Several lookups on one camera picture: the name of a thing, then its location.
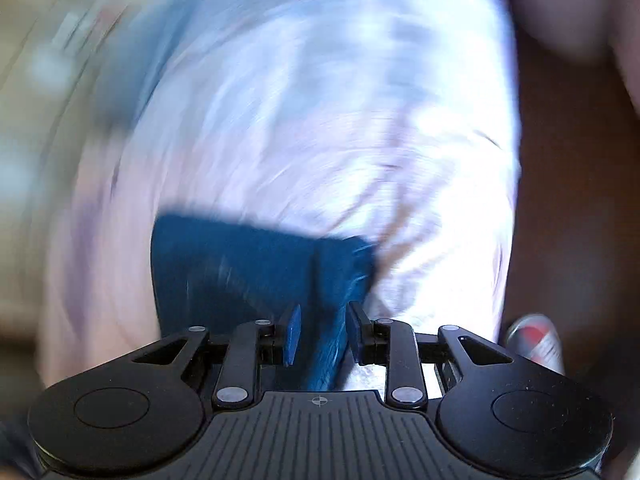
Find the dark blue denim jeans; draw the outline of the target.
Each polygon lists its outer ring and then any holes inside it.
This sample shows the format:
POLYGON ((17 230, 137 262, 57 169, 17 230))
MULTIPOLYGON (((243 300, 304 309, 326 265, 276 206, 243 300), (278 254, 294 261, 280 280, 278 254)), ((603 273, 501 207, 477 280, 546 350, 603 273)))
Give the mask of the dark blue denim jeans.
POLYGON ((270 379, 283 390, 344 386, 354 367, 346 309, 366 300, 375 272, 375 247, 361 237, 312 238, 178 214, 158 217, 152 231, 162 336, 190 326, 229 335, 243 323, 302 309, 294 363, 270 379))

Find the red white sneaker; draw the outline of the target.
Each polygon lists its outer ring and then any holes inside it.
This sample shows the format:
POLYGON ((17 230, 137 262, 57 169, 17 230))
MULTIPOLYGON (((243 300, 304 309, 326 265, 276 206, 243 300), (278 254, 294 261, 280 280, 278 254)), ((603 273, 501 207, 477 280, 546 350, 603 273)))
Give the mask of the red white sneaker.
POLYGON ((504 345, 529 361, 565 374, 560 336, 545 315, 528 314, 513 322, 504 336, 504 345))

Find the pink textured bedspread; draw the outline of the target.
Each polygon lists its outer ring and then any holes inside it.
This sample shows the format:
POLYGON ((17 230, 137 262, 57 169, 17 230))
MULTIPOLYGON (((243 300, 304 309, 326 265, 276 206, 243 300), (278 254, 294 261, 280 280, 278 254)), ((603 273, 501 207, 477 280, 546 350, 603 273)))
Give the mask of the pink textured bedspread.
POLYGON ((52 234, 42 382, 157 340, 150 244, 170 208, 363 237, 374 315, 496 339, 520 173, 506 0, 188 1, 134 128, 93 116, 52 234))

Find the grey blue pillow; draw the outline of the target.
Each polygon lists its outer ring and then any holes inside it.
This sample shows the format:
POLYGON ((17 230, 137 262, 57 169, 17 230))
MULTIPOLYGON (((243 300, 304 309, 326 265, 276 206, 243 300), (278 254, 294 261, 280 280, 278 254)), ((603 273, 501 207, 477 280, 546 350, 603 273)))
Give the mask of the grey blue pillow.
POLYGON ((106 128, 134 128, 149 104, 194 11, 169 0, 141 11, 107 39, 93 87, 93 116, 106 128))

